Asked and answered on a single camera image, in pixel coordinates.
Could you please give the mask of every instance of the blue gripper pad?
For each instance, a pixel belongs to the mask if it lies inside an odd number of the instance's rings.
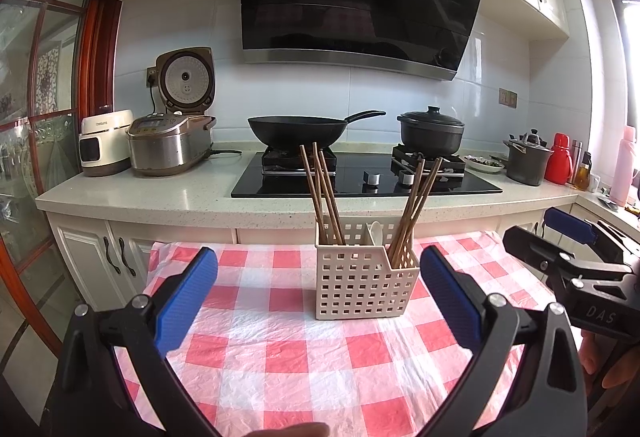
[[[549,208],[545,212],[545,226],[554,229],[576,242],[590,244],[596,241],[591,224],[564,213],[558,208]]]
[[[182,344],[218,277],[218,257],[203,247],[182,272],[182,281],[156,316],[154,343],[162,357]]]
[[[456,273],[441,252],[430,245],[420,256],[420,276],[458,344],[473,353],[479,351],[482,316],[464,284],[459,282],[459,277],[465,275]]]

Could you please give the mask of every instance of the black glass cooktop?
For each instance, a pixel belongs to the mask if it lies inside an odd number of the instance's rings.
[[[395,197],[409,195],[410,188],[400,186],[398,177],[391,170],[390,154],[351,154],[337,156],[334,191],[337,197]],[[380,174],[380,185],[367,186],[364,172]],[[465,195],[476,193],[501,193],[502,190],[472,173],[465,172],[462,179],[437,182],[432,195]],[[262,152],[258,152],[244,170],[231,197],[303,197],[309,196],[305,176],[273,176],[262,174]]]

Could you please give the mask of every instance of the tablecloth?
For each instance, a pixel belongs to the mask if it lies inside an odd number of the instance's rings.
[[[432,243],[487,293],[527,308],[554,300],[505,252],[497,233],[415,240],[415,253]],[[218,255],[218,279],[182,346],[167,359],[225,437],[314,420],[327,423],[334,436],[412,436],[471,357],[421,281],[401,317],[317,321],[312,245],[206,245]],[[180,273],[201,246],[155,243],[145,292]],[[520,353],[511,352],[479,424],[500,410]],[[126,352],[118,359],[140,415],[160,426]]]

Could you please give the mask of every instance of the frying pan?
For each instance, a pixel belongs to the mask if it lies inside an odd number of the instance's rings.
[[[297,150],[301,144],[309,145],[314,142],[318,143],[318,148],[326,148],[338,140],[348,124],[385,114],[382,110],[367,110],[343,120],[306,116],[263,116],[249,118],[248,121],[255,137],[265,145],[279,150]]]

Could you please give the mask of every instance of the human hand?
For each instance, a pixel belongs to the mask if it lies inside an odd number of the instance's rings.
[[[591,391],[595,374],[604,364],[604,359],[598,347],[595,334],[582,331],[582,344],[578,351],[580,364],[586,372],[584,380],[587,394]],[[640,368],[640,346],[633,347],[622,356],[602,380],[602,388],[613,388],[632,380]]]
[[[329,437],[329,427],[323,422],[305,422],[279,430],[259,430],[244,437]]]

